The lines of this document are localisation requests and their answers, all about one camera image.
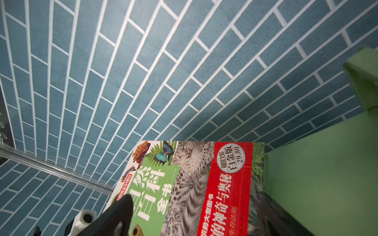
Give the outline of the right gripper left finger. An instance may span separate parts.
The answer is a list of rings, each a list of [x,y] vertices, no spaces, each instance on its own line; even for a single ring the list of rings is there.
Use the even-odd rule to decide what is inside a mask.
[[[129,194],[126,194],[77,235],[128,236],[132,216],[133,200]]]

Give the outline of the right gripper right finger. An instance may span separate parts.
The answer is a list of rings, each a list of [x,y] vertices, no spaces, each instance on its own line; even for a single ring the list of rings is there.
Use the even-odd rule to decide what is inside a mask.
[[[313,236],[265,192],[258,194],[258,219],[262,236]]]

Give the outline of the green nature encyclopedia book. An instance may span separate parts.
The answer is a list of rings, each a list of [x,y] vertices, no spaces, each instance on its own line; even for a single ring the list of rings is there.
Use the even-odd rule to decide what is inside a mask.
[[[130,236],[259,236],[264,143],[137,142],[107,203],[133,202]]]

